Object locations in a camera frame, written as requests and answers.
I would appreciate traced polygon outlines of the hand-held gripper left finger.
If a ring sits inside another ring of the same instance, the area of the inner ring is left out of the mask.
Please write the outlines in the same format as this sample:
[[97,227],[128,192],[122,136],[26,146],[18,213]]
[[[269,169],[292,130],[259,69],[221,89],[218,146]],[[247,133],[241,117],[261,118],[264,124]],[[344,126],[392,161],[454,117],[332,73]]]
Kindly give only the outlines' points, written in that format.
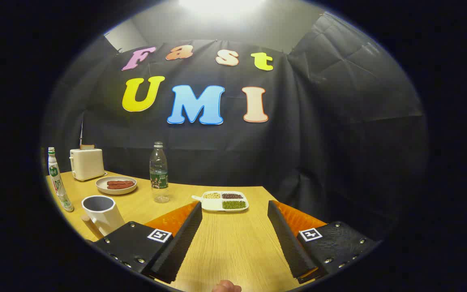
[[127,222],[92,246],[112,261],[170,284],[176,280],[201,221],[201,203],[193,202],[145,224]]

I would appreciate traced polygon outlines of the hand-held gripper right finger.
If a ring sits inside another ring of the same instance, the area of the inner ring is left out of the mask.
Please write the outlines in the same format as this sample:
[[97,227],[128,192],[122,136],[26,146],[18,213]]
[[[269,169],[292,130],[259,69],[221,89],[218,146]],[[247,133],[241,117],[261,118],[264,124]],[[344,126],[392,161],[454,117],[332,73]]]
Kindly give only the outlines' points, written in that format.
[[347,269],[381,243],[345,222],[325,223],[278,201],[268,202],[268,218],[300,284]]

